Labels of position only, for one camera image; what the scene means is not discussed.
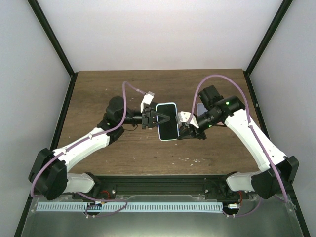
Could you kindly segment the phone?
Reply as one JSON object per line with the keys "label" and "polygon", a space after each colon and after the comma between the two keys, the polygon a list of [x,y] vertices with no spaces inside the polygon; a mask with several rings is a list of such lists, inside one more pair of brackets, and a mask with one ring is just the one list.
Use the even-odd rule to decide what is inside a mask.
{"label": "phone", "polygon": [[158,103],[156,105],[156,111],[159,114],[169,117],[157,116],[157,121],[162,123],[158,125],[158,137],[161,141],[177,140],[179,136],[178,124],[176,121],[177,106],[174,102]]}
{"label": "phone", "polygon": [[203,105],[203,103],[198,103],[197,104],[197,115],[200,116],[203,113],[205,113],[207,111],[207,109],[205,108],[205,106]]}

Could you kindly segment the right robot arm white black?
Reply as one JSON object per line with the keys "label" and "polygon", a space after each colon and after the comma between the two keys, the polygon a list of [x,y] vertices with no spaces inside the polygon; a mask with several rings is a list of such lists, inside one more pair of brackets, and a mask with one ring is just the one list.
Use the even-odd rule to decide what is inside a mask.
{"label": "right robot arm white black", "polygon": [[298,159],[288,157],[269,140],[237,96],[224,98],[214,86],[203,89],[198,96],[206,112],[199,116],[178,112],[178,139],[205,140],[205,131],[221,122],[245,145],[259,168],[257,172],[230,174],[219,187],[223,198],[230,199],[237,191],[249,191],[269,199],[292,185],[299,167]]}

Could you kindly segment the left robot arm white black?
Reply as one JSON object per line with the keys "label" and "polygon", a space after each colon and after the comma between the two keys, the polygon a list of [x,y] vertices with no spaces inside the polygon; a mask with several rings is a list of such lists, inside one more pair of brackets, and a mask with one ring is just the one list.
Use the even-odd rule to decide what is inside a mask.
{"label": "left robot arm white black", "polygon": [[152,97],[146,94],[140,110],[130,110],[123,97],[113,97],[103,119],[87,135],[53,151],[39,151],[29,174],[32,183],[30,194],[38,191],[47,200],[54,200],[63,193],[84,193],[89,199],[100,196],[101,187],[88,172],[73,174],[69,171],[81,160],[99,149],[115,142],[124,133],[123,124],[141,125],[142,129],[153,128],[169,122],[171,116],[160,113],[152,106]]}

